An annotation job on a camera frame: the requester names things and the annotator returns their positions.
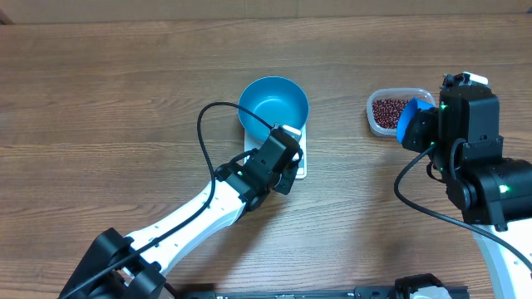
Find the blue plastic measuring scoop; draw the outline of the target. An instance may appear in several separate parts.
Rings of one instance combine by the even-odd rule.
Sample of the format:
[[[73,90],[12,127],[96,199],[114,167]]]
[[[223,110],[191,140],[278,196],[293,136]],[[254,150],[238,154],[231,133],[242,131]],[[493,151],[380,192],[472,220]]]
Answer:
[[[406,136],[407,127],[410,121],[414,118],[417,111],[418,110],[429,110],[431,108],[435,108],[435,105],[430,102],[419,100],[416,97],[412,98],[406,104],[397,122],[396,138],[399,144],[401,144],[402,141],[404,140]]]

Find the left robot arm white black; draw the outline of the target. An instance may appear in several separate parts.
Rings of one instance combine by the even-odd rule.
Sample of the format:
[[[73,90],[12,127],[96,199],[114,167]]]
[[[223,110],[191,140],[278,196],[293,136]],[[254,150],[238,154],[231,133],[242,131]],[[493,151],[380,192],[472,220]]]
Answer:
[[[259,208],[271,191],[290,192],[304,137],[304,130],[276,127],[259,149],[220,165],[198,195],[158,222],[126,236],[107,229],[93,241],[60,296],[165,297],[166,277],[181,259]]]

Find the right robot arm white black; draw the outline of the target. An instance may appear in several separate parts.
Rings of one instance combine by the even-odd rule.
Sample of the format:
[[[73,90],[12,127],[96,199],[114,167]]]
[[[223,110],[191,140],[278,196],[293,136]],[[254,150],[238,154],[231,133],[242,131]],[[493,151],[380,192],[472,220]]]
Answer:
[[[531,164],[503,155],[500,102],[486,78],[445,74],[438,105],[411,100],[397,124],[397,140],[416,159],[429,158],[457,220],[395,195],[418,212],[471,231],[497,298],[531,296]]]

